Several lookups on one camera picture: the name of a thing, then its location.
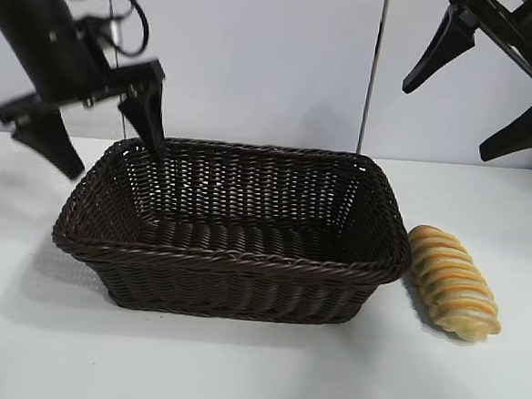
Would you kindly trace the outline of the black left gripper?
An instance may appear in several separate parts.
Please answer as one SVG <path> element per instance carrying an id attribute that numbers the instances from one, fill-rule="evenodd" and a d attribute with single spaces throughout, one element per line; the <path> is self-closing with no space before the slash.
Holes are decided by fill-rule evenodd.
<path id="1" fill-rule="evenodd" d="M 160 62 L 110 66 L 89 32 L 95 22 L 94 17 L 74 21 L 68 11 L 0 8 L 0 30 L 36 90 L 0 105 L 0 121 L 14 121 L 12 138 L 68 179 L 77 179 L 85 167 L 57 110 L 64 105 L 120 95 L 118 109 L 148 153 L 162 155 L 165 150 Z M 47 108 L 53 110 L 41 112 Z"/>

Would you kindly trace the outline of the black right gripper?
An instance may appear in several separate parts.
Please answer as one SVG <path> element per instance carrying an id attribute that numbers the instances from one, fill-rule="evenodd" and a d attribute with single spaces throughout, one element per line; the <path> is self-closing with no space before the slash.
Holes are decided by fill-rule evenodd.
<path id="1" fill-rule="evenodd" d="M 498 0 L 449 0 L 441 24 L 422 57 L 404 78 L 414 92 L 440 68 L 474 47 L 480 29 L 532 79 L 532 0 L 508 10 Z M 478 148 L 488 162 L 532 148 L 532 106 Z"/>

